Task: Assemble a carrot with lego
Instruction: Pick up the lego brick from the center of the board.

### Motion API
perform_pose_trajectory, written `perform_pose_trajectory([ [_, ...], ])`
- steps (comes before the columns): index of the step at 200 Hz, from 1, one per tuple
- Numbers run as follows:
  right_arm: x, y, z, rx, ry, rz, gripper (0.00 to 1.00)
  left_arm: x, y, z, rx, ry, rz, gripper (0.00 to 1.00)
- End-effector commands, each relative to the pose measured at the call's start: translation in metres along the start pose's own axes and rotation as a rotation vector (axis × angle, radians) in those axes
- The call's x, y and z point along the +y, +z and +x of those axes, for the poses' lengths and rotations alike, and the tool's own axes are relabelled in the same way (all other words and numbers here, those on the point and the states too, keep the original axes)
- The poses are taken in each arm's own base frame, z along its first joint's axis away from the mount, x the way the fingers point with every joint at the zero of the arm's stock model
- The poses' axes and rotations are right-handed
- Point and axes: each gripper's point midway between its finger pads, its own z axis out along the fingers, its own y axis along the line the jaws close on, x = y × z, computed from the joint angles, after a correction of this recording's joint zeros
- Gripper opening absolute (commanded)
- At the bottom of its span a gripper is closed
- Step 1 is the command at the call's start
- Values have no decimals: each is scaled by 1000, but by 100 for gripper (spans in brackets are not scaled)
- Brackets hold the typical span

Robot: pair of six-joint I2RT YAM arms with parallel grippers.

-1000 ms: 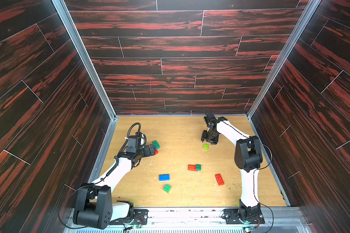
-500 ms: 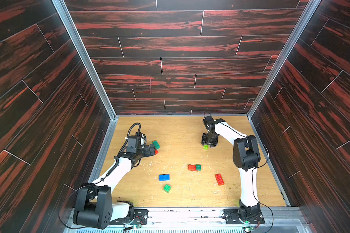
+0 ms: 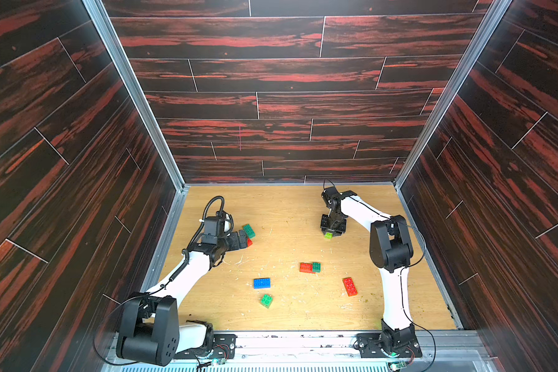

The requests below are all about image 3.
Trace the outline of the blue 2x4 lego brick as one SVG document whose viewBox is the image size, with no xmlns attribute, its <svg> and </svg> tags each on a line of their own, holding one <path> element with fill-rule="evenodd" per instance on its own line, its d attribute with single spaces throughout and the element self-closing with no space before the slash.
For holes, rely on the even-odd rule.
<svg viewBox="0 0 558 372">
<path fill-rule="evenodd" d="M 253 288 L 254 289 L 267 289 L 271 287 L 271 279 L 268 277 L 266 278 L 257 278 L 253 280 Z"/>
</svg>

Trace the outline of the red 2x4 lego brick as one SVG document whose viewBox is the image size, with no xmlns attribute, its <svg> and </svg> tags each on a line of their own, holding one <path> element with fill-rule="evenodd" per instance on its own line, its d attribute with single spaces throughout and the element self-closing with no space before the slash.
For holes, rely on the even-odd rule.
<svg viewBox="0 0 558 372">
<path fill-rule="evenodd" d="M 353 297 L 358 294 L 355 283 L 353 282 L 353 279 L 351 277 L 345 277 L 343 279 L 343 285 L 349 297 Z"/>
</svg>

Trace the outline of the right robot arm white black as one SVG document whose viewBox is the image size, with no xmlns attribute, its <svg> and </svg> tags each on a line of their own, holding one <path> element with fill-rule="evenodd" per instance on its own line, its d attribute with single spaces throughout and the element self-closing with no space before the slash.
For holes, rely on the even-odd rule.
<svg viewBox="0 0 558 372">
<path fill-rule="evenodd" d="M 321 218 L 321 231 L 335 237 L 345 233 L 353 219 L 370 235 L 369 255 L 381 274 L 384 312 L 381 319 L 381 349 L 386 355 L 401 355 L 417 343 L 409 310 L 408 277 L 414 254 L 409 227 L 401 215 L 389 215 L 367 204 L 352 191 L 324 188 L 322 199 L 330 210 Z"/>
</svg>

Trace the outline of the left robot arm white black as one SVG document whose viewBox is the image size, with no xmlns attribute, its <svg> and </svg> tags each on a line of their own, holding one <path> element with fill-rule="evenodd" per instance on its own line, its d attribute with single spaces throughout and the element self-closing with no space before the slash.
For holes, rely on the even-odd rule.
<svg viewBox="0 0 558 372">
<path fill-rule="evenodd" d="M 132 294 L 119 308 L 122 318 L 116 356 L 130 364 L 167 366 L 173 359 L 226 358 L 227 346 L 215 342 L 209 322 L 179 324 L 178 309 L 198 280 L 223 261 L 229 251 L 252 245 L 239 230 L 222 237 L 197 235 L 183 250 L 181 263 L 159 284 L 144 293 Z"/>
</svg>

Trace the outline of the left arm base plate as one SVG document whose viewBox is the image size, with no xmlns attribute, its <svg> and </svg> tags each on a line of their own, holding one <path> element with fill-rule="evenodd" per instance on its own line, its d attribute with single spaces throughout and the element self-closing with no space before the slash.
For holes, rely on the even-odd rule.
<svg viewBox="0 0 558 372">
<path fill-rule="evenodd" d="M 215 333 L 206 336 L 201 347 L 182 350 L 175 354 L 175 360 L 232 360 L 237 348 L 237 335 L 231 333 Z"/>
</svg>

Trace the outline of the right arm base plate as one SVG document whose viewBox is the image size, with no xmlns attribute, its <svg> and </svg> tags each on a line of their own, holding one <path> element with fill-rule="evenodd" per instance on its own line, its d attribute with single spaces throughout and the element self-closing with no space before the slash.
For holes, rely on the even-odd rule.
<svg viewBox="0 0 558 372">
<path fill-rule="evenodd" d="M 414 334 L 358 333 L 353 348 L 362 358 L 420 358 L 423 355 Z"/>
</svg>

